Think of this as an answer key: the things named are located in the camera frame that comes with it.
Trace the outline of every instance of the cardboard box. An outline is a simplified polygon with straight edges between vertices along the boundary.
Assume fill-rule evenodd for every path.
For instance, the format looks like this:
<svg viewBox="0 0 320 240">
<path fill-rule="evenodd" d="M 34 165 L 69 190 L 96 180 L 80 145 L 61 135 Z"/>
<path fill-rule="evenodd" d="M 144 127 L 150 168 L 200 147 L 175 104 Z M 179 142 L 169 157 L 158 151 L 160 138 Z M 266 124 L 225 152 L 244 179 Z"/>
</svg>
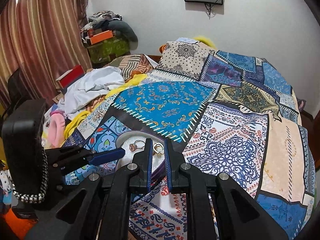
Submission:
<svg viewBox="0 0 320 240">
<path fill-rule="evenodd" d="M 63 94 L 62 93 L 60 93 L 60 94 L 58 94 L 56 97 L 54 97 L 54 98 L 52 98 L 52 101 L 53 102 L 55 102 L 56 104 L 58 104 L 59 103 L 59 100 L 61 99 L 61 98 L 63 98 Z"/>
<path fill-rule="evenodd" d="M 112 38 L 112 31 L 105 31 L 99 34 L 96 34 L 90 38 L 91 44 L 96 44 L 100 41 L 104 41 L 106 39 Z"/>
</svg>

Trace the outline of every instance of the white wall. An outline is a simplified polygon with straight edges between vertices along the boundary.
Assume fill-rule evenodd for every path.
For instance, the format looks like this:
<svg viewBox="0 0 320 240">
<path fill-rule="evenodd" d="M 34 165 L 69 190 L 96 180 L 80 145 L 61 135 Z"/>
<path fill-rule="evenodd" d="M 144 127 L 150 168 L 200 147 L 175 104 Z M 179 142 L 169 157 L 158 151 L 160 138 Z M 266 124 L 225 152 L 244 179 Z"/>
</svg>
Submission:
<svg viewBox="0 0 320 240">
<path fill-rule="evenodd" d="M 95 11 L 93 9 L 93 3 L 92 0 L 88 0 L 88 6 L 87 6 L 87 17 L 92 16 L 94 13 L 96 13 L 97 11 Z"/>
<path fill-rule="evenodd" d="M 133 53 L 159 54 L 178 37 L 204 35 L 218 49 L 266 58 L 317 113 L 320 102 L 320 26 L 304 0 L 224 0 L 216 15 L 184 0 L 91 0 L 90 10 L 123 16 L 139 39 Z"/>
</svg>

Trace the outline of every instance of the metal screw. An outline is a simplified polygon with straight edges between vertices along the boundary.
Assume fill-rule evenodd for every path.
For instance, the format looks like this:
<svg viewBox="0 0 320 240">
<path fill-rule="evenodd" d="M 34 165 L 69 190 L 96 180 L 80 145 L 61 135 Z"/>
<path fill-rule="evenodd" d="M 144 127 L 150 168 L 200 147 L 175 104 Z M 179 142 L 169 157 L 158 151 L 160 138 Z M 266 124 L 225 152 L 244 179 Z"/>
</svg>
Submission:
<svg viewBox="0 0 320 240">
<path fill-rule="evenodd" d="M 89 175 L 89 180 L 95 181 L 99 178 L 99 174 L 98 173 L 91 173 Z"/>
<path fill-rule="evenodd" d="M 222 179 L 222 180 L 227 180 L 227 179 L 229 179 L 229 175 L 224 173 L 224 172 L 222 172 L 222 173 L 219 174 L 219 178 Z"/>
<path fill-rule="evenodd" d="M 191 168 L 191 165 L 189 163 L 183 163 L 183 164 L 181 164 L 181 168 L 183 170 L 188 170 Z"/>
<path fill-rule="evenodd" d="M 135 170 L 137 167 L 138 167 L 138 165 L 135 163 L 129 163 L 127 166 L 127 168 L 131 171 Z"/>
<path fill-rule="evenodd" d="M 57 189 L 58 191 L 62 191 L 63 186 L 61 186 L 61 185 L 57 185 L 57 186 L 56 186 L 56 189 Z"/>
</svg>

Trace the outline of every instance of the orange object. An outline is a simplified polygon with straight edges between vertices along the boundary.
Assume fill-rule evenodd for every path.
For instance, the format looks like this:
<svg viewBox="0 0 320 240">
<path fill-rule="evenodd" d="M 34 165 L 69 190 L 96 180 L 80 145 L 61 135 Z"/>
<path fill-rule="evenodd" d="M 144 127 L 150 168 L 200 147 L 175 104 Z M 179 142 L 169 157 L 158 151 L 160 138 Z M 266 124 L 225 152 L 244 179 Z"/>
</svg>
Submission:
<svg viewBox="0 0 320 240">
<path fill-rule="evenodd" d="M 165 47 L 165 44 L 162 45 L 162 46 L 159 48 L 159 51 L 160 51 L 161 54 L 162 54 L 162 52 L 164 51 L 164 47 Z"/>
<path fill-rule="evenodd" d="M 90 41 L 91 41 L 91 44 L 93 45 L 95 43 L 98 43 L 100 41 L 104 41 L 104 40 L 112 38 L 112 37 L 113 37 L 112 31 L 105 31 L 103 33 L 99 33 L 99 34 L 92 36 L 90 38 Z"/>
<path fill-rule="evenodd" d="M 34 219 L 19 219 L 12 212 L 12 209 L 9 209 L 8 213 L 4 215 L 5 221 L 15 235 L 23 240 L 29 230 L 37 223 L 37 220 Z"/>
</svg>

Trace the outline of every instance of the striped curtain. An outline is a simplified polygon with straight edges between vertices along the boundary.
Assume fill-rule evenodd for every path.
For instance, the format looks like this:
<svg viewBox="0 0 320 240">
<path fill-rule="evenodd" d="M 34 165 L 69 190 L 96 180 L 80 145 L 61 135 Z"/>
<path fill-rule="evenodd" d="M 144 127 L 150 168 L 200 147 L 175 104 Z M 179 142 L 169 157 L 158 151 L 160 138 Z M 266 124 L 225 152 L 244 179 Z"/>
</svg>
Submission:
<svg viewBox="0 0 320 240">
<path fill-rule="evenodd" d="M 52 103 L 56 79 L 81 65 L 91 68 L 79 28 L 86 23 L 88 0 L 9 0 L 0 14 L 0 103 L 10 104 L 8 78 L 22 70 L 32 98 Z"/>
</svg>

